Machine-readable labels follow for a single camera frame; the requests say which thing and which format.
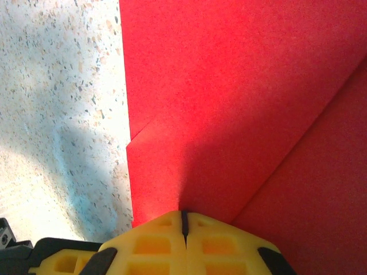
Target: terrazzo floor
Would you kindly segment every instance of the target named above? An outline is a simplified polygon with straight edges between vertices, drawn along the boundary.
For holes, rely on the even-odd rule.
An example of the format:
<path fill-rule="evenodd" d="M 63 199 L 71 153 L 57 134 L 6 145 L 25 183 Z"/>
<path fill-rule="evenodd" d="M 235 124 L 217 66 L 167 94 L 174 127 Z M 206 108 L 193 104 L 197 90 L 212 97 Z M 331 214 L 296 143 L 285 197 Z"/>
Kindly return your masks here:
<path fill-rule="evenodd" d="M 0 217 L 34 244 L 128 230 L 118 0 L 7 0 L 0 24 Z"/>

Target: yellow plastic object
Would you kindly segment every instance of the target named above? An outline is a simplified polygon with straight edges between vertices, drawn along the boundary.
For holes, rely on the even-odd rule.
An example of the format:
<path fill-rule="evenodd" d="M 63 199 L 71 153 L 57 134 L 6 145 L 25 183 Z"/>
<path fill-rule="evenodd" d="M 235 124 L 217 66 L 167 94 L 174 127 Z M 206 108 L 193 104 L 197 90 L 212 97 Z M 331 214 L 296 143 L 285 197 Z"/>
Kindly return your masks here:
<path fill-rule="evenodd" d="M 257 249 L 279 252 L 273 244 L 200 214 L 189 213 L 188 220 L 188 274 L 271 275 Z"/>
<path fill-rule="evenodd" d="M 29 273 L 36 275 L 79 274 L 93 254 L 95 252 L 63 249 L 44 259 L 40 267 L 30 268 Z"/>
<path fill-rule="evenodd" d="M 181 212 L 167 213 L 106 243 L 118 250 L 107 275 L 186 275 Z"/>
<path fill-rule="evenodd" d="M 200 214 L 188 221 L 187 243 L 180 211 L 106 242 L 100 251 L 118 250 L 107 275 L 271 275 L 257 249 L 279 252 L 273 244 Z"/>

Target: red card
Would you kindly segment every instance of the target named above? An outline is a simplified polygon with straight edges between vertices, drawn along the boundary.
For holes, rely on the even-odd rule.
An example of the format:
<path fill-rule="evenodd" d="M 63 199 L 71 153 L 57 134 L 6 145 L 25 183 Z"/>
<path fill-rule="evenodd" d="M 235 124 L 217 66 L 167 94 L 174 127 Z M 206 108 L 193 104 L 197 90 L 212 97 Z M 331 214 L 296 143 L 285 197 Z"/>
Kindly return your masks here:
<path fill-rule="evenodd" d="M 367 59 L 234 225 L 276 243 L 299 274 L 367 270 Z"/>
<path fill-rule="evenodd" d="M 120 3 L 135 225 L 232 222 L 367 53 L 365 1 Z"/>

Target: screw hole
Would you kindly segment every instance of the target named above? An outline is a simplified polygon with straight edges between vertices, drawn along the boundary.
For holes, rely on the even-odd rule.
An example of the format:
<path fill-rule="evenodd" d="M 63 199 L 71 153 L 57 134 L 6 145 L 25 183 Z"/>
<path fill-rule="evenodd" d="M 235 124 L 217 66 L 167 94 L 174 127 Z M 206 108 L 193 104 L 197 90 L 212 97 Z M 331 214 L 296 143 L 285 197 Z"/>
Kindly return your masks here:
<path fill-rule="evenodd" d="M 4 234 L 4 236 L 2 236 L 2 238 L 1 238 L 1 243 L 2 243 L 3 245 L 6 245 L 6 243 L 7 243 L 7 235 L 6 235 L 6 234 Z"/>

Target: rectangular hole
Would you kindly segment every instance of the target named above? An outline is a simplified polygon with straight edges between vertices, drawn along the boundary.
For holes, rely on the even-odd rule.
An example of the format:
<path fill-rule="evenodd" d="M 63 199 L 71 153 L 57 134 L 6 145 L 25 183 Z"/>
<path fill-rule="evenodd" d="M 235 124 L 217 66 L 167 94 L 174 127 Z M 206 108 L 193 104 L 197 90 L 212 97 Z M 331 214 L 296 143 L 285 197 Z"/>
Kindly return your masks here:
<path fill-rule="evenodd" d="M 163 262 L 129 264 L 127 275 L 169 275 L 170 265 Z"/>
<path fill-rule="evenodd" d="M 141 236 L 137 239 L 134 254 L 170 254 L 171 243 L 166 237 Z"/>
<path fill-rule="evenodd" d="M 63 256 L 60 259 L 57 259 L 56 264 L 54 266 L 54 271 L 65 272 L 65 273 L 74 273 L 76 266 L 76 256 Z"/>
<path fill-rule="evenodd" d="M 230 237 L 215 236 L 202 240 L 204 254 L 236 254 L 236 245 Z"/>
<path fill-rule="evenodd" d="M 246 266 L 242 263 L 215 263 L 205 265 L 206 275 L 246 275 Z"/>

